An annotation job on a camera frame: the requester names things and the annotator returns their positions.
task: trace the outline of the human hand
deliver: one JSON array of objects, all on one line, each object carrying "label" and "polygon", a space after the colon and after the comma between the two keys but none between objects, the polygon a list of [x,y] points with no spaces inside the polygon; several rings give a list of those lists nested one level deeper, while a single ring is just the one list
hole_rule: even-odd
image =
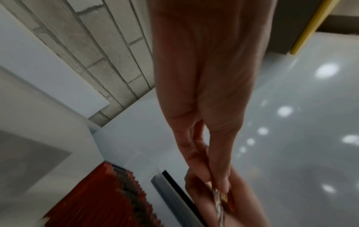
[{"label": "human hand", "polygon": [[[219,227],[212,191],[190,169],[185,177],[186,191],[192,198],[208,227]],[[234,211],[225,211],[226,227],[269,227],[270,224],[252,189],[231,168],[229,175],[231,189],[228,202],[234,204]]]},{"label": "human hand", "polygon": [[204,182],[213,176],[222,192],[229,190],[232,147],[268,44],[275,4],[148,0],[161,109],[188,166]]}]

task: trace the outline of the glossy floor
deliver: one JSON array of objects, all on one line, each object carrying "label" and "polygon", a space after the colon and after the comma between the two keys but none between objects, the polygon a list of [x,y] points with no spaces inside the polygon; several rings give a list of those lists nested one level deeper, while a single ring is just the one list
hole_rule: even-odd
[{"label": "glossy floor", "polygon": [[[184,188],[187,166],[154,91],[96,134],[105,159],[138,175],[151,159]],[[359,226],[359,37],[316,33],[295,56],[268,54],[232,163],[273,226]]]}]

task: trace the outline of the fingernail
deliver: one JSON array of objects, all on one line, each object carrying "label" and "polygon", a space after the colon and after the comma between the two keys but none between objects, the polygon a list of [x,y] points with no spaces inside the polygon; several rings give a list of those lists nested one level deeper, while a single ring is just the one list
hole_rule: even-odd
[{"label": "fingernail", "polygon": [[228,191],[229,191],[229,180],[228,180],[227,176],[220,181],[219,188],[223,193],[228,193]]}]

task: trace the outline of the brick wall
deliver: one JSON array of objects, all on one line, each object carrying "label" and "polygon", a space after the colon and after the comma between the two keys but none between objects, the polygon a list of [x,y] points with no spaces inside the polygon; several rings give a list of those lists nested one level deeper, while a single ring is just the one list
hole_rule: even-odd
[{"label": "brick wall", "polygon": [[109,105],[103,126],[154,87],[146,0],[0,0]]}]

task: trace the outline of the yellow edge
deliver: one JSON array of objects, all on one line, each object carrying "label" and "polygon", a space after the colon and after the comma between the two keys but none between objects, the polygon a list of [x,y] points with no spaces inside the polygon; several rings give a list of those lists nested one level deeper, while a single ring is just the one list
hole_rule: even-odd
[{"label": "yellow edge", "polygon": [[340,0],[324,0],[317,11],[314,13],[313,17],[309,21],[308,25],[299,36],[298,40],[295,42],[293,48],[290,51],[290,54],[294,55],[298,50],[303,46],[303,44],[308,41],[312,34],[317,30],[319,25],[324,21],[324,19],[329,15],[329,13],[334,9],[334,7],[339,3]]}]

